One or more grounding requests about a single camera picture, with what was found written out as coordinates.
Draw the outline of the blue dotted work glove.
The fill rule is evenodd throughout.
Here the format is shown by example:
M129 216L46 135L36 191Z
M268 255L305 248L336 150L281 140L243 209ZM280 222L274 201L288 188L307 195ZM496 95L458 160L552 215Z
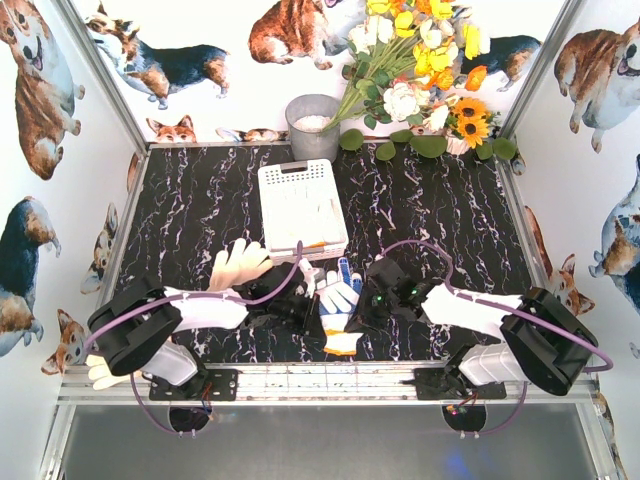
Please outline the blue dotted work glove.
M319 296L320 320L327 335L345 332L356 311L362 287L362 276L353 272L346 257L337 260L336 270L326 272L316 293Z

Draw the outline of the yellow palm glove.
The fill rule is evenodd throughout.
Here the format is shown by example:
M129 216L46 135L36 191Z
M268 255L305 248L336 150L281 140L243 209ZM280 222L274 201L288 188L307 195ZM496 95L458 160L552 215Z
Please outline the yellow palm glove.
M269 243L272 250L339 244L345 228L333 198L308 188L284 193L268 207Z

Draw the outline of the white glove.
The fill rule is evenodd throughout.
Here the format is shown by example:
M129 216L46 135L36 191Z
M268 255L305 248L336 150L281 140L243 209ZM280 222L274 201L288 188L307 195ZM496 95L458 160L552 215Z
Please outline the white glove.
M347 333L338 330L326 330L326 343L323 351L336 356L353 356L357 353L357 342L362 333Z

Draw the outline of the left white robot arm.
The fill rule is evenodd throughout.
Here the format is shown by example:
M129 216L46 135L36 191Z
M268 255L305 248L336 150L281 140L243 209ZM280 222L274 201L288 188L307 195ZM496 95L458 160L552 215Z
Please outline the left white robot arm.
M315 290L325 277L307 260L216 293L164 287L146 276L91 315L85 347L115 377L141 373L170 399L201 398L215 384L213 373L192 350L171 342L173 334L276 328L323 338Z

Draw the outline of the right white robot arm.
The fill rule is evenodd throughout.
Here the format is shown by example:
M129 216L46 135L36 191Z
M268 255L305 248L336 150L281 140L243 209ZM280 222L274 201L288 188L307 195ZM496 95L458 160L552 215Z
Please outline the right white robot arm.
M443 281L416 281L393 260L370 265L349 333L382 330L391 319L453 326L494 338L464 346L445 371L454 388L528 381L565 396L597 346L595 336L549 291L495 295L455 289Z

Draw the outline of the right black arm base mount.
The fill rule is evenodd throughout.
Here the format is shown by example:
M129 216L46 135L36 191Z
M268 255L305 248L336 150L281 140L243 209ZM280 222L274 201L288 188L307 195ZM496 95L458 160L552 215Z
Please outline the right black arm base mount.
M507 397L502 383L476 386L455 366L442 361L419 363L411 369L411 376L400 381L401 385L415 390L418 400L502 400Z

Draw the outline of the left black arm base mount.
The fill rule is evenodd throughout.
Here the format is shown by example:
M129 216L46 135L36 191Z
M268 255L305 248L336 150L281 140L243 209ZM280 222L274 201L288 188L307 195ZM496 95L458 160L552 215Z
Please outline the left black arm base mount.
M149 399L152 401L234 401L238 388L240 371L232 368L210 368L198 358L195 376L180 386L172 385L167 379L151 377Z

